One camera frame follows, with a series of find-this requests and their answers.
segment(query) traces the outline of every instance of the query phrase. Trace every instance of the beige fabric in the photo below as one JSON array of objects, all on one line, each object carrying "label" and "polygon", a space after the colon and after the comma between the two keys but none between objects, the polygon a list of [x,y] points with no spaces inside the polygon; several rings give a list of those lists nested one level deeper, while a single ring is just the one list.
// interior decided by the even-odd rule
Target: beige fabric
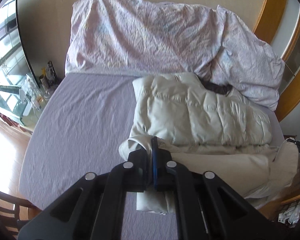
[{"label": "beige fabric", "polygon": [[[291,184],[298,149],[270,147],[270,123],[233,90],[227,97],[207,91],[191,73],[145,77],[133,82],[137,106],[130,138],[119,147],[127,160],[141,146],[151,158],[151,138],[190,171],[213,171],[247,199],[270,201]],[[137,209],[173,213],[171,193],[138,193]]]}]

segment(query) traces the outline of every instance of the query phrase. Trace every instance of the fitted sheet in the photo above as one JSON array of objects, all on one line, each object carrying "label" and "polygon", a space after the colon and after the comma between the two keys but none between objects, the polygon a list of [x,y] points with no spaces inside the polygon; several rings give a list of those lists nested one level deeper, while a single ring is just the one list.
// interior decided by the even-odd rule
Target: fitted sheet
[{"label": "fitted sheet", "polygon": [[[68,74],[49,100],[29,142],[19,191],[44,209],[85,173],[109,172],[122,163],[118,147],[129,136],[136,100],[131,76]],[[283,135],[274,112],[268,114],[273,140]],[[128,193],[122,239],[177,239],[175,215],[136,210]]]}]

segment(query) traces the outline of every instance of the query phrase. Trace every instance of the wrinkled fabric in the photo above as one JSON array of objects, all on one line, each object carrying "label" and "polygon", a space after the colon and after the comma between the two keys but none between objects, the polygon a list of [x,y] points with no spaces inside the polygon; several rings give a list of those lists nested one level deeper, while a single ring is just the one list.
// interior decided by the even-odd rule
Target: wrinkled fabric
[{"label": "wrinkled fabric", "polygon": [[[190,171],[213,171],[241,196],[270,201],[291,184],[298,167],[293,143],[270,147],[269,118],[233,89],[219,95],[192,73],[147,76],[133,81],[137,101],[129,139],[120,156],[143,147],[151,162],[151,138]],[[137,194],[137,209],[174,213],[171,193]]]},{"label": "wrinkled fabric", "polygon": [[284,62],[223,7],[79,0],[71,23],[66,74],[192,72],[276,109]]}]

